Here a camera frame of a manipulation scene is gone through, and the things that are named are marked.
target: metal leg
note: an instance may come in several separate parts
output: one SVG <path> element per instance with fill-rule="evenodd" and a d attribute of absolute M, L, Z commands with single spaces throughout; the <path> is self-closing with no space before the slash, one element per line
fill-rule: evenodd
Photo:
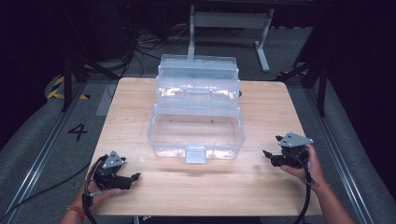
<path fill-rule="evenodd" d="M 326 94 L 326 82 L 327 82 L 327 68 L 326 64 L 323 64 L 323 68 L 319 79 L 319 90 L 318 90 L 318 110 L 320 115 L 324 118 L 324 99 Z"/>
<path fill-rule="evenodd" d="M 189 44 L 189 52 L 187 54 L 187 59 L 188 60 L 193 60 L 194 59 L 194 53 L 195 53 L 195 40 L 194 40 L 194 14 L 195 14 L 195 8 L 194 5 L 191 6 L 191 11 L 190 11 L 190 44 Z"/>
<path fill-rule="evenodd" d="M 64 108 L 62 112 L 66 111 L 72 103 L 72 71 L 70 67 L 70 56 L 66 58 L 64 63 Z"/>
<path fill-rule="evenodd" d="M 81 55 L 74 54 L 73 58 L 76 59 L 77 63 L 87 64 L 87 65 L 91 66 L 92 68 L 98 70 L 99 72 L 103 73 L 107 77 L 110 77 L 111 79 L 116 79 L 116 80 L 120 79 L 120 77 L 118 75 L 110 72 L 109 70 L 107 70 L 106 68 L 104 68 L 103 66 L 101 66 L 98 63 L 91 62 L 90 60 L 86 59 L 85 57 L 83 57 Z"/>
<path fill-rule="evenodd" d="M 270 29 L 271 20 L 273 18 L 273 15 L 274 15 L 274 10 L 270 9 L 267 13 L 267 18 L 265 20 L 264 26 L 262 27 L 262 39 L 260 40 L 260 42 L 255 41 L 257 54 L 260 59 L 260 64 L 262 65 L 263 72 L 270 71 L 270 67 L 268 65 L 267 58 L 265 57 L 264 50 L 262 49 L 262 47 L 264 46 L 264 42 L 265 42 L 265 38 L 267 37 L 268 30 Z"/>
<path fill-rule="evenodd" d="M 293 70 L 289 71 L 289 72 L 288 72 L 287 74 L 285 74 L 284 76 L 279 77 L 276 81 L 281 81 L 281 82 L 286 81 L 286 80 L 288 80 L 289 78 L 294 77 L 294 76 L 296 76 L 296 75 L 302 73 L 303 71 L 305 71 L 305 70 L 307 70 L 307 69 L 311 69 L 312 67 L 315 66 L 316 63 L 317 63 L 317 62 L 310 62 L 310 63 L 302 64 L 302 65 L 300 65 L 300 66 L 294 68 Z"/>
<path fill-rule="evenodd" d="M 320 77 L 320 74 L 322 72 L 322 68 L 323 68 L 322 63 L 323 63 L 323 61 L 319 60 L 317 62 L 312 63 L 312 66 L 310 66 L 308 68 L 308 71 L 306 72 L 306 75 L 301 82 L 301 85 L 303 86 L 303 88 L 310 89 L 314 86 L 315 82 L 318 80 L 318 78 Z"/>

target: wooden table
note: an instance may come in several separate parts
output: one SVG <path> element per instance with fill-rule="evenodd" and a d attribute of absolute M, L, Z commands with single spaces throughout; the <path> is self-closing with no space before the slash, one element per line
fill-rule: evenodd
<path fill-rule="evenodd" d="M 304 135 L 288 90 L 280 82 L 242 81 L 240 105 L 246 143 L 234 160 L 186 164 L 154 155 L 147 138 L 156 101 L 155 78 L 120 80 L 92 161 L 117 151 L 118 175 L 142 175 L 130 190 L 107 200 L 100 215 L 298 216 L 305 186 L 272 166 L 262 150 L 280 153 L 276 135 Z M 321 215 L 311 194 L 307 215 Z"/>

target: yellow and black tape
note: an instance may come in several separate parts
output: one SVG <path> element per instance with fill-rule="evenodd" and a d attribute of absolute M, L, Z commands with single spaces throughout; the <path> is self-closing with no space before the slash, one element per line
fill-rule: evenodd
<path fill-rule="evenodd" d="M 64 94 L 57 93 L 57 91 L 59 90 L 59 87 L 62 85 L 63 82 L 64 82 L 64 75 L 60 74 L 58 79 L 56 80 L 55 84 L 53 85 L 52 90 L 49 92 L 47 99 L 50 99 L 50 98 L 64 99 Z M 79 99 L 80 100 L 89 100 L 90 97 L 91 96 L 88 94 L 82 94 L 79 97 Z"/>

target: number 4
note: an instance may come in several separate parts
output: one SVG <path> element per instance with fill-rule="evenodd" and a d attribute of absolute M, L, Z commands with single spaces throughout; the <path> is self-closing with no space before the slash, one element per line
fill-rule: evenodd
<path fill-rule="evenodd" d="M 69 133 L 78 133 L 76 142 L 79 141 L 79 138 L 81 137 L 82 133 L 87 133 L 88 132 L 88 131 L 84 131 L 84 127 L 85 127 L 85 125 L 80 123 L 77 127 L 69 130 Z"/>

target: black cable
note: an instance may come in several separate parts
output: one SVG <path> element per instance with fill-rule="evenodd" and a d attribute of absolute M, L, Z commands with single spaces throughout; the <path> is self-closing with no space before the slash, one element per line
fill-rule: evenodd
<path fill-rule="evenodd" d="M 161 59 L 161 58 L 156 57 L 156 56 L 154 56 L 154 55 L 148 54 L 148 53 L 146 53 L 146 52 L 144 52 L 144 51 L 142 51 L 142 50 L 140 50 L 140 49 L 136 49 L 136 50 L 139 51 L 139 52 L 142 53 L 142 54 L 146 54 L 147 56 L 149 56 L 149 57 L 151 57 L 151 58 L 158 59 L 158 60 Z"/>
<path fill-rule="evenodd" d="M 139 35 L 139 37 L 137 39 L 139 39 L 139 41 L 137 41 L 137 45 L 136 45 L 136 50 L 143 53 L 142 51 L 151 51 L 151 50 L 157 50 L 157 49 L 161 49 L 166 45 L 169 44 L 174 44 L 177 41 L 179 41 L 180 39 L 183 39 L 183 37 L 178 37 L 180 35 L 182 35 L 185 31 L 188 30 L 189 27 L 184 28 L 182 31 L 178 32 L 177 35 L 172 36 L 172 37 L 167 37 L 167 39 L 165 41 L 162 41 L 160 38 L 154 38 L 155 35 L 145 32 L 145 33 L 141 33 Z M 141 46 L 141 44 L 146 44 L 148 42 L 152 42 L 152 46 L 151 47 L 143 47 Z"/>
<path fill-rule="evenodd" d="M 134 55 L 134 57 L 137 59 L 137 61 L 139 62 L 140 68 L 142 69 L 142 71 L 140 72 L 140 77 L 142 77 L 142 75 L 145 73 L 145 68 L 142 66 L 142 62 L 140 61 L 140 59 L 138 57 L 136 57 L 136 55 Z"/>
<path fill-rule="evenodd" d="M 309 173 L 308 165 L 307 165 L 306 161 L 301 161 L 299 158 L 297 158 L 296 156 L 294 156 L 293 154 L 291 154 L 289 152 L 286 152 L 285 155 L 294 158 L 298 163 L 300 163 L 300 165 L 303 166 L 304 172 L 305 172 L 305 181 L 306 181 L 306 183 L 305 183 L 306 184 L 305 202 L 304 202 L 303 209 L 300 212 L 300 215 L 294 221 L 294 224 L 299 224 L 301 222 L 301 220 L 304 218 L 305 212 L 308 209 L 309 200 L 311 198 L 311 185 L 315 184 L 315 181 L 314 181 L 314 179 L 312 179 L 312 176 Z"/>
<path fill-rule="evenodd" d="M 88 162 L 86 165 L 84 165 L 84 167 L 82 167 L 78 172 L 76 172 L 75 174 L 71 175 L 70 177 L 68 177 L 66 180 L 63 180 L 47 189 L 43 189 L 41 191 L 39 191 L 38 193 L 28 197 L 27 199 L 21 201 L 20 203 L 15 204 L 13 207 L 11 207 L 9 209 L 8 212 L 6 212 L 1 218 L 0 218 L 0 223 L 9 215 L 11 214 L 16 208 L 18 208 L 19 206 L 21 206 L 24 203 L 27 203 L 28 201 L 31 201 L 33 198 L 37 197 L 38 195 L 41 195 L 49 190 L 55 189 L 59 186 L 61 186 L 62 184 L 66 183 L 67 181 L 73 179 L 76 175 L 79 175 L 83 170 L 85 170 L 85 168 L 87 168 L 90 165 L 91 162 Z"/>
<path fill-rule="evenodd" d="M 127 55 L 125 55 L 124 59 L 127 61 L 127 63 L 125 63 L 125 65 L 124 65 L 124 67 L 122 69 L 122 72 L 120 74 L 120 78 L 122 78 L 123 75 L 125 74 L 126 70 L 128 70 L 129 63 L 131 62 L 132 58 L 133 58 L 133 54 L 132 53 L 128 53 Z M 108 89 L 110 87 L 110 82 L 111 82 L 111 79 L 108 80 L 108 84 L 107 84 L 107 87 L 106 87 L 107 88 L 107 94 L 111 97 L 111 99 L 113 99 L 115 91 L 113 91 L 113 94 L 110 93 L 110 90 Z"/>
<path fill-rule="evenodd" d="M 82 200 L 82 208 L 84 209 L 85 216 L 90 220 L 91 224 L 97 224 L 95 218 L 93 217 L 90 207 L 92 206 L 92 193 L 88 189 L 92 182 L 92 177 L 93 173 L 96 171 L 96 167 L 99 165 L 99 162 L 104 161 L 107 158 L 107 156 L 102 156 L 100 157 L 93 166 L 91 166 L 90 171 L 88 172 L 86 178 L 85 178 L 85 188 L 84 188 L 84 193 L 81 195 L 81 200 Z"/>
<path fill-rule="evenodd" d="M 106 69 L 108 71 L 116 71 L 116 70 L 121 69 L 122 67 L 125 67 L 125 65 L 128 64 L 128 63 L 129 62 L 121 62 L 120 64 L 116 64 L 116 65 L 113 65 L 113 66 L 110 66 L 110 67 L 106 67 Z M 86 69 L 87 69 L 87 72 L 92 73 L 92 74 L 101 73 L 100 71 L 98 71 L 98 70 L 96 70 L 94 68 L 86 68 Z"/>

